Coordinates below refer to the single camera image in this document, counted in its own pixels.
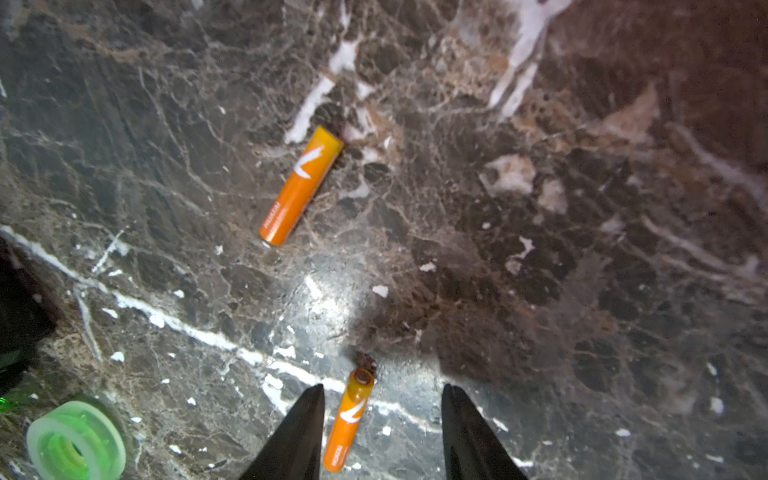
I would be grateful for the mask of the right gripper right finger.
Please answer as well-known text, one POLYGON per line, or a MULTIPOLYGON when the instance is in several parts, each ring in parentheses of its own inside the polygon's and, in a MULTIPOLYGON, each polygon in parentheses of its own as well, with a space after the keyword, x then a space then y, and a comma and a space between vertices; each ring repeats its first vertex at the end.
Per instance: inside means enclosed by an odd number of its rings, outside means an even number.
POLYGON ((527 480, 462 388, 444 386, 441 414, 448 480, 527 480))

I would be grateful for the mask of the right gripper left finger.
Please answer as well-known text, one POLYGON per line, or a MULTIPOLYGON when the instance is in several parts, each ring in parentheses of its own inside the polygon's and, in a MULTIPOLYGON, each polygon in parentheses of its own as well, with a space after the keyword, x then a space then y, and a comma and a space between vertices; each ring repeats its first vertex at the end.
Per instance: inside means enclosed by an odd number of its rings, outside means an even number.
POLYGON ((322 384, 296 400, 240 480, 318 480, 324 431, 322 384))

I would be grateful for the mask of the orange battery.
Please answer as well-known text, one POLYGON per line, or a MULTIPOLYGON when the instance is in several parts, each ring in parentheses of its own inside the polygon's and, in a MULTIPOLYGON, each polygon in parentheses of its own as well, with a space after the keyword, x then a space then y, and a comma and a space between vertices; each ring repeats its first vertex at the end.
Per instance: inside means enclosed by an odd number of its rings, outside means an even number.
POLYGON ((374 383, 373 373, 366 368, 358 367, 350 374, 326 444, 323 465, 327 471, 336 473, 343 469, 374 383))
POLYGON ((260 227, 264 241, 273 246, 286 242, 344 146, 333 133, 317 128, 260 227))

